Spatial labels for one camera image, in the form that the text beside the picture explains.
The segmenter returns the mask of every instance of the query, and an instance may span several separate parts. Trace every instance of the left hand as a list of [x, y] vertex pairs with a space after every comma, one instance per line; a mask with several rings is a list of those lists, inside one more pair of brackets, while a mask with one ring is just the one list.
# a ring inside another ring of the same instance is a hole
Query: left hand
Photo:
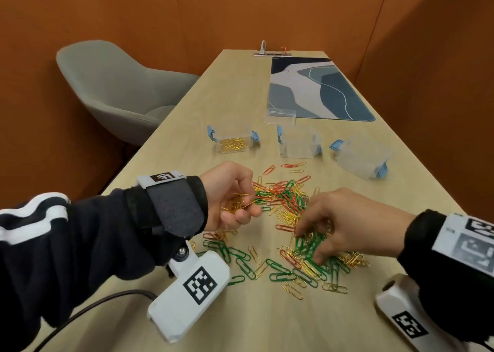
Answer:
[[255, 200], [252, 176], [252, 170], [232, 161], [223, 162], [199, 176], [206, 190], [209, 208], [204, 231], [236, 230], [240, 225], [248, 224], [251, 217], [262, 214], [261, 206], [255, 203], [235, 211], [234, 214], [221, 209], [227, 208], [230, 201], [237, 197], [234, 193], [248, 194], [244, 196], [243, 205]]

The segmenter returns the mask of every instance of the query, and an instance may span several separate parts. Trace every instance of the white stripe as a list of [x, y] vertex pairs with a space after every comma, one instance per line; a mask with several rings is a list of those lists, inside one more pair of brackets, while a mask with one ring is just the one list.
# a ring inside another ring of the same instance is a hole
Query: white stripe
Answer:
[[22, 208], [19, 209], [2, 209], [0, 210], [0, 215], [2, 214], [10, 214], [15, 217], [27, 217], [33, 214], [36, 211], [36, 208], [38, 205], [40, 205], [41, 202], [51, 198], [51, 197], [61, 197], [64, 199], [66, 202], [69, 202], [69, 198], [64, 195], [63, 193], [59, 192], [47, 192], [47, 193], [42, 193], [41, 195], [35, 196], [32, 198], [26, 205], [24, 205]]
[[46, 210], [46, 217], [42, 221], [27, 224], [14, 230], [6, 230], [0, 226], [0, 241], [6, 241], [10, 245], [15, 245], [34, 239], [35, 237], [40, 237], [51, 230], [51, 222], [55, 218], [69, 219], [65, 206], [54, 205]]

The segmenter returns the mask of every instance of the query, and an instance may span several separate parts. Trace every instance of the hand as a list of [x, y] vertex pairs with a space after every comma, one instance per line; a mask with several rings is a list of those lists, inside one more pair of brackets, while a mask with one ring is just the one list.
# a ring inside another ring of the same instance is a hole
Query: hand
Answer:
[[205, 231], [236, 230], [241, 224], [248, 224], [250, 217], [259, 217], [262, 208], [251, 204], [232, 214], [221, 207], [227, 208], [230, 201], [238, 196], [234, 193], [247, 193], [243, 205], [255, 200], [256, 194], [252, 186], [252, 170], [232, 161], [223, 162], [206, 173], [200, 175], [207, 195], [209, 207]]
[[309, 200], [295, 235], [305, 234], [314, 224], [318, 232], [326, 233], [328, 221], [331, 222], [332, 236], [314, 253], [317, 264], [338, 252], [397, 257], [404, 248], [404, 234], [414, 218], [413, 214], [340, 188], [319, 193]]

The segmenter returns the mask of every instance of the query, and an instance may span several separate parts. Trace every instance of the right hand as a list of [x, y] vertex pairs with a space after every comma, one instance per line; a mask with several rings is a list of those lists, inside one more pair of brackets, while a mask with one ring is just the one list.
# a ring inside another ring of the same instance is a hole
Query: right hand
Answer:
[[404, 248], [404, 234], [415, 215], [339, 188], [319, 193], [309, 204], [295, 229], [297, 237], [309, 232], [314, 224], [320, 233], [332, 224], [332, 236], [314, 253], [314, 262], [322, 264], [338, 252], [360, 252], [397, 257]]

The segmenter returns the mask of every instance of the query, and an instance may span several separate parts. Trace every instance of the container of gold paper clips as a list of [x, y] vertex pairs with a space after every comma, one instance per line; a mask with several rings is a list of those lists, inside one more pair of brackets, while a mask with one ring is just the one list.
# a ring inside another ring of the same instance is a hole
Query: container of gold paper clips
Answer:
[[207, 134], [223, 155], [250, 150], [255, 142], [259, 142], [257, 132], [246, 125], [222, 124], [214, 127], [214, 130], [208, 126]]

